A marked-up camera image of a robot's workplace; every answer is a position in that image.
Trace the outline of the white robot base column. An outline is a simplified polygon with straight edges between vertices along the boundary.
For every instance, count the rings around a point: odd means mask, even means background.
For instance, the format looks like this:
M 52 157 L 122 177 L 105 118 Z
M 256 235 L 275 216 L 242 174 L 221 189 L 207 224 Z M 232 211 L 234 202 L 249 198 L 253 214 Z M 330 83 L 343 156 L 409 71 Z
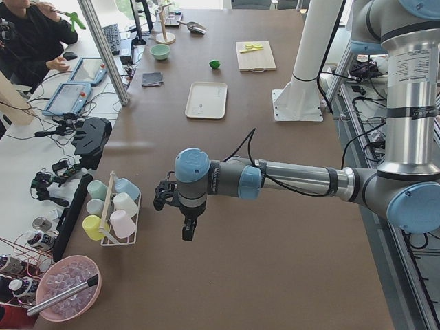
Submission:
M 291 80 L 283 89 L 272 91 L 275 121 L 323 121 L 319 76 L 331 46 L 331 36 L 340 24 L 345 6 L 343 0 L 309 3 Z

